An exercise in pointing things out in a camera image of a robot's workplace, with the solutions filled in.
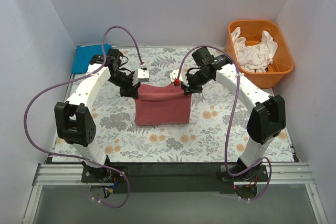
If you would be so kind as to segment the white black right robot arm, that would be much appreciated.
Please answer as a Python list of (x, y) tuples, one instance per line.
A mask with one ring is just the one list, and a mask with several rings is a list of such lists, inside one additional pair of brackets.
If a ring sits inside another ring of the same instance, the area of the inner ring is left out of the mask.
[(208, 49), (208, 46), (192, 48), (187, 54), (193, 57), (197, 66), (188, 69), (186, 73), (178, 70), (176, 77), (172, 77), (172, 82), (188, 95), (202, 93), (203, 85), (214, 80), (235, 95), (227, 126), (225, 152), (228, 151), (237, 102), (240, 101), (247, 108), (250, 117), (246, 148), (232, 168), (228, 166), (228, 159), (224, 159), (224, 174), (248, 181), (257, 174), (256, 167), (267, 159), (264, 154), (270, 143), (286, 127), (285, 101), (280, 95), (271, 96), (259, 89), (239, 71), (238, 64), (227, 53), (214, 56)]

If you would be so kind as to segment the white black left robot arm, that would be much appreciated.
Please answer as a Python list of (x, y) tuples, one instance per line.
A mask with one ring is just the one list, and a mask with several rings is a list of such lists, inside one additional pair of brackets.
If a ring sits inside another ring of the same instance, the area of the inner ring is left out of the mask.
[(142, 82), (149, 80), (145, 64), (135, 71), (124, 68), (125, 56), (117, 49), (109, 49), (106, 56), (94, 55), (83, 79), (73, 94), (54, 107), (58, 137), (73, 146), (84, 160), (83, 166), (100, 182), (107, 182), (113, 172), (108, 156), (95, 140), (97, 127), (90, 110), (106, 82), (119, 87), (122, 97), (138, 98)]

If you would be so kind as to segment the red t shirt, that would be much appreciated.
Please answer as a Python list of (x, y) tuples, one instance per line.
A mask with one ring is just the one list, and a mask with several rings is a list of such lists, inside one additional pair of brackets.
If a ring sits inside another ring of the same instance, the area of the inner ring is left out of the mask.
[(135, 123), (137, 126), (163, 124), (188, 124), (192, 96), (185, 95), (180, 87), (169, 84), (156, 87), (143, 84), (135, 99)]

